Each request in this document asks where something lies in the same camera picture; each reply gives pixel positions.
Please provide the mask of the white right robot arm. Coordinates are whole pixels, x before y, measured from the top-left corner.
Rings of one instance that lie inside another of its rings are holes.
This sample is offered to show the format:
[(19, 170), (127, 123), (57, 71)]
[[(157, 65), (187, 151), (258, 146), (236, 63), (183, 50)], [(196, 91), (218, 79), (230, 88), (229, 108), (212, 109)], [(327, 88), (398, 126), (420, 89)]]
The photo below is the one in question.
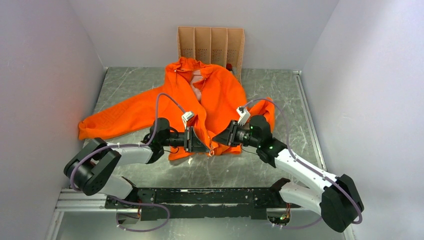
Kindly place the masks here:
[(231, 120), (213, 141), (229, 147), (255, 147), (260, 160), (304, 184), (301, 186), (289, 180), (277, 184), (269, 197), (275, 207), (285, 203), (301, 206), (318, 214), (338, 233), (351, 224), (361, 223), (364, 205), (354, 180), (346, 174), (337, 176), (322, 170), (295, 154), (288, 144), (273, 136), (264, 116), (253, 116), (249, 128)]

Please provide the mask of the orange jacket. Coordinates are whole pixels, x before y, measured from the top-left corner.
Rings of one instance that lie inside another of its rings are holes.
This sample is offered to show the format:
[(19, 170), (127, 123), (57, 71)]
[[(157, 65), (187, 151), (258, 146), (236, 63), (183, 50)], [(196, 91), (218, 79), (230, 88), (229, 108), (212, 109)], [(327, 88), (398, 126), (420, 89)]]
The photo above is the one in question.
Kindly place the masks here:
[(209, 153), (240, 154), (240, 146), (226, 146), (213, 137), (239, 118), (237, 108), (247, 101), (241, 83), (225, 67), (181, 57), (165, 68), (163, 85), (85, 118), (78, 124), (78, 137), (115, 138), (152, 126), (155, 117), (166, 118), (171, 127), (183, 131), (182, 114), (190, 111), (195, 115), (195, 133)]

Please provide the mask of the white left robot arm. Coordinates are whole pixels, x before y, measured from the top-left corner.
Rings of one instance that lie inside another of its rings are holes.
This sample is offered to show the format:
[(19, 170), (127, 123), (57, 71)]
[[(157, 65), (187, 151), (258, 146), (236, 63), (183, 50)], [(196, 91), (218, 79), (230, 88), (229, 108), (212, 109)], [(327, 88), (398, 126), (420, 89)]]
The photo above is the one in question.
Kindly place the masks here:
[(96, 137), (77, 153), (64, 167), (63, 173), (87, 196), (97, 193), (118, 197), (126, 208), (139, 200), (136, 188), (125, 177), (113, 175), (116, 167), (131, 164), (153, 164), (164, 155), (164, 147), (175, 148), (177, 153), (208, 153), (210, 149), (188, 126), (178, 132), (166, 118), (157, 118), (142, 142), (107, 143)]

